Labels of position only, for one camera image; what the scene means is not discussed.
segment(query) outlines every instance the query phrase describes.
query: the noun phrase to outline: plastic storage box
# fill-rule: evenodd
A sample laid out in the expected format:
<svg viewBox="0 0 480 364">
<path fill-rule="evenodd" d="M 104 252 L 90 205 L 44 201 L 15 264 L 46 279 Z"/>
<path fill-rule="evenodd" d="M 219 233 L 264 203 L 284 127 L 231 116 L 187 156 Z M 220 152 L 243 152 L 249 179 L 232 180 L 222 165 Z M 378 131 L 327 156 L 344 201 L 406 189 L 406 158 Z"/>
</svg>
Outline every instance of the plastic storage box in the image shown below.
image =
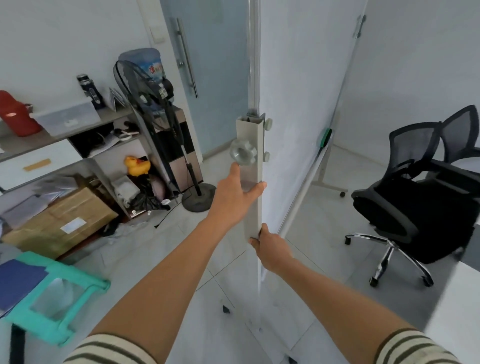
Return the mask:
<svg viewBox="0 0 480 364">
<path fill-rule="evenodd" d="M 100 117 L 89 97 L 63 105 L 60 109 L 31 113 L 30 117 L 42 125 L 51 136 L 71 134 L 100 122 Z"/>
</svg>

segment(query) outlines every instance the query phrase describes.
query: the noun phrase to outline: teal stool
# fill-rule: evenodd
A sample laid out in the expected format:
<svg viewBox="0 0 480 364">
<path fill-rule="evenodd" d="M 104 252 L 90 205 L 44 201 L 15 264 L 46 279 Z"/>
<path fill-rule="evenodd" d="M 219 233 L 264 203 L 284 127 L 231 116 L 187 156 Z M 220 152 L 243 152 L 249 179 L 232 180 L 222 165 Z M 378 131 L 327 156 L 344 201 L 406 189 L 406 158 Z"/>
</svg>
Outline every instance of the teal stool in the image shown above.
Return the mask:
<svg viewBox="0 0 480 364">
<path fill-rule="evenodd" d="M 68 344 L 75 334 L 68 327 L 69 324 L 94 292 L 105 293 L 108 291 L 110 282 L 32 252 L 23 253 L 16 260 L 30 266 L 45 267 L 48 275 L 25 298 L 17 303 L 10 313 L 5 316 L 5 319 L 50 344 L 59 346 Z M 65 316 L 58 321 L 31 310 L 38 297 L 57 278 L 76 284 L 85 290 L 78 300 L 69 307 Z"/>
</svg>

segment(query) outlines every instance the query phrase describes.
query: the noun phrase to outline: black fan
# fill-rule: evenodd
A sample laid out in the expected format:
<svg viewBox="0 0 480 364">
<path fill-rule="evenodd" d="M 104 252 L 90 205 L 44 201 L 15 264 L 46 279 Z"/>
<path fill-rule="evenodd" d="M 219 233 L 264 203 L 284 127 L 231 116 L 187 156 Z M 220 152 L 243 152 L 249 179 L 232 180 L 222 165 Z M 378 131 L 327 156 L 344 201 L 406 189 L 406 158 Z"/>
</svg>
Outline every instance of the black fan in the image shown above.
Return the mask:
<svg viewBox="0 0 480 364">
<path fill-rule="evenodd" d="M 169 101 L 173 97 L 173 86 L 170 81 L 164 78 L 158 84 L 138 65 L 130 61 L 117 61 L 113 73 L 128 101 L 151 130 L 154 130 L 155 118 L 158 117 L 159 112 L 165 111 L 170 131 L 181 147 L 185 164 L 193 181 L 193 187 L 183 194 L 182 204 L 186 210 L 191 212 L 208 210 L 212 205 L 216 187 L 208 183 L 199 184 L 192 164 L 187 159 L 180 124 L 172 108 L 172 103 Z"/>
</svg>

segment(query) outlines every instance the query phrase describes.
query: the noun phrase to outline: striped sleeve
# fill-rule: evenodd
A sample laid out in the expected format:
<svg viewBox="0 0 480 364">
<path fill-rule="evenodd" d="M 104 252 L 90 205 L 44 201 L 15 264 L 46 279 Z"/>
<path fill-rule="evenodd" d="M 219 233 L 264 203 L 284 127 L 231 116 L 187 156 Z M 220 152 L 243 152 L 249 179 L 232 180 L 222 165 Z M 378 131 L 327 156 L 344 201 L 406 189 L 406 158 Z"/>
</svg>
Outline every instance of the striped sleeve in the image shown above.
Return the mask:
<svg viewBox="0 0 480 364">
<path fill-rule="evenodd" d="M 394 332 L 380 345 L 375 364 L 460 364 L 458 359 L 413 328 Z"/>
<path fill-rule="evenodd" d="M 142 348 L 113 335 L 97 334 L 83 340 L 65 364 L 156 364 Z"/>
</svg>

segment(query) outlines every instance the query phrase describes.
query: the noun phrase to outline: red thermos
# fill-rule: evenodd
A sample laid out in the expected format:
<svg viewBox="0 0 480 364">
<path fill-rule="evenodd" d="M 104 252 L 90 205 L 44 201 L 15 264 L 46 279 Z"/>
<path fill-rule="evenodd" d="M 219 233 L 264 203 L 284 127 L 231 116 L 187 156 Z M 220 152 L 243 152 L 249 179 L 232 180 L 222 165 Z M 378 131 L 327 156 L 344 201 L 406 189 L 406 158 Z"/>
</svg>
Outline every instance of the red thermos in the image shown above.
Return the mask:
<svg viewBox="0 0 480 364">
<path fill-rule="evenodd" d="M 0 117 L 18 136 L 29 136 L 42 130 L 28 115 L 26 106 L 3 90 L 0 90 Z"/>
</svg>

